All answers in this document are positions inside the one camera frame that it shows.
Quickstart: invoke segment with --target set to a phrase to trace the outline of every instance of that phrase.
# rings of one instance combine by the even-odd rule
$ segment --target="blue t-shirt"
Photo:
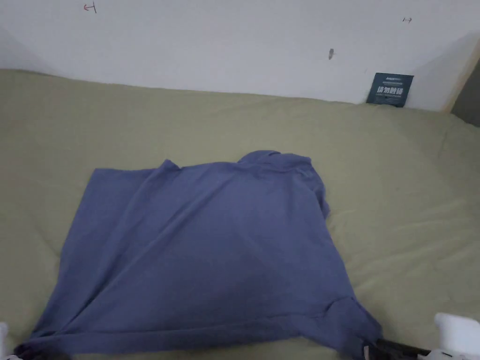
[[[25,345],[66,353],[208,348],[296,336],[359,357],[358,303],[307,157],[96,169],[57,286]]]

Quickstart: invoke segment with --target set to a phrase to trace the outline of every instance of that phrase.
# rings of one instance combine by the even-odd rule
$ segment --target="white wall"
[[[415,75],[408,106],[441,110],[480,38],[480,0],[91,3],[2,0],[0,68],[354,103],[394,72]]]

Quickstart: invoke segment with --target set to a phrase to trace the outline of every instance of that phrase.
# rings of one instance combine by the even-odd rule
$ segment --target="red pen mark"
[[[92,2],[93,2],[93,6],[87,6],[87,4],[85,4],[84,10],[87,10],[87,11],[88,11],[88,9],[93,8],[93,10],[95,10],[95,14],[96,14],[95,2],[94,2],[94,1],[92,1]]]

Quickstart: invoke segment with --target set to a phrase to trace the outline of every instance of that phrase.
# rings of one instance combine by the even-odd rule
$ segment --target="dark blue card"
[[[413,75],[376,73],[367,104],[386,104],[402,108],[407,100],[412,80]]]

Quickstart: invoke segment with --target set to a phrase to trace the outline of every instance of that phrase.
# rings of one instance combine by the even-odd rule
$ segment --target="bed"
[[[334,243],[386,338],[434,348],[437,312],[480,318],[480,129],[456,116],[0,71],[0,321],[10,325],[8,346],[28,337],[47,303],[93,169],[237,161],[259,149],[312,158]],[[297,338],[123,357],[338,355]]]

